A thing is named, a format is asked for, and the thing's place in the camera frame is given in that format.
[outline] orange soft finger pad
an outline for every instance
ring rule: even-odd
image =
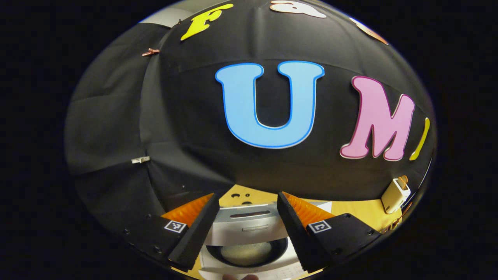
[[[322,220],[327,220],[329,218],[335,217],[329,212],[309,203],[297,196],[293,196],[292,194],[288,194],[286,192],[282,192],[287,200],[289,201],[294,211],[296,211],[299,220],[303,224],[303,227],[306,228],[308,224],[316,223]]]
[[[184,223],[189,227],[192,227],[195,219],[201,212],[202,208],[204,208],[206,203],[209,201],[209,199],[213,196],[213,194],[214,193],[210,193],[196,200],[192,200],[187,204],[183,204],[182,206],[161,215],[161,217]]]

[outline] black fabric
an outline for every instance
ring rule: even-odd
[[[274,12],[266,0],[240,0],[185,41],[180,37],[195,15],[171,29],[141,23],[120,36],[89,67],[70,104],[66,154],[73,174],[81,176],[76,177],[78,187],[88,188],[81,179],[86,173],[109,180],[115,176],[106,175],[109,168],[122,164],[130,172],[126,177],[156,197],[120,194],[116,185],[119,203],[151,203],[162,205],[163,211],[234,184],[315,199],[368,200],[379,199],[392,178],[407,175],[414,192],[436,147],[429,95],[392,46],[366,35],[346,15],[307,3],[327,18]],[[160,53],[142,57],[148,48]],[[311,61],[325,69],[317,81],[311,134],[299,145],[277,150],[239,141],[226,124],[216,71],[235,63],[261,64],[265,71],[256,82],[258,117],[278,126],[289,117],[289,82],[277,71],[287,60]],[[359,93],[351,85],[356,75],[382,83],[391,112],[401,94],[415,102],[402,160],[373,158],[371,138],[365,158],[340,156],[358,117]],[[426,117],[431,127],[425,145],[419,158],[409,161]],[[150,161],[131,164],[132,158],[145,155]],[[131,178],[135,168],[146,170],[148,177]],[[92,195],[105,201],[105,187],[95,187]],[[91,201],[88,193],[80,193]],[[110,215],[120,208],[116,203],[98,212]]]

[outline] letter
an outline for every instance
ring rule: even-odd
[[[265,126],[257,119],[255,83],[264,72],[261,65],[234,64],[216,72],[216,80],[223,86],[228,128],[244,143],[260,148],[288,148],[304,141],[313,128],[316,80],[325,75],[325,70],[312,62],[285,61],[279,64],[278,71],[290,82],[290,118],[280,127]]]
[[[407,95],[399,97],[391,116],[387,96],[382,85],[369,77],[355,76],[351,83],[360,93],[360,110],[351,141],[342,146],[340,154],[345,158],[363,158],[368,154],[367,140],[373,135],[373,157],[378,157],[392,138],[392,145],[384,152],[384,159],[398,161],[403,158],[410,132],[415,104]]]
[[[181,37],[180,40],[183,41],[183,40],[187,39],[188,37],[191,37],[199,32],[202,32],[202,31],[208,29],[209,24],[205,24],[207,20],[209,20],[209,21],[216,20],[221,15],[220,10],[230,9],[233,6],[234,6],[233,4],[226,4],[226,5],[211,9],[211,10],[204,12],[198,16],[195,16],[192,19],[192,23],[190,24],[190,27],[188,28],[187,33],[185,33]]]
[[[424,132],[422,133],[422,137],[420,138],[420,142],[418,143],[417,148],[411,154],[410,160],[416,160],[418,158],[418,155],[420,154],[420,150],[422,150],[422,147],[424,146],[425,138],[427,137],[427,132],[429,131],[430,125],[431,125],[431,122],[430,122],[429,118],[425,118]]]
[[[317,11],[310,5],[306,5],[294,1],[286,0],[275,0],[270,3],[274,4],[270,6],[270,9],[279,12],[289,12],[289,13],[303,13],[314,17],[326,18],[327,16]]]

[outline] white container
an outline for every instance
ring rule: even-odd
[[[407,200],[410,193],[411,191],[408,185],[406,185],[406,190],[403,190],[398,184],[398,179],[393,179],[381,198],[385,212],[387,214],[392,214],[396,210],[398,210],[401,205]]]

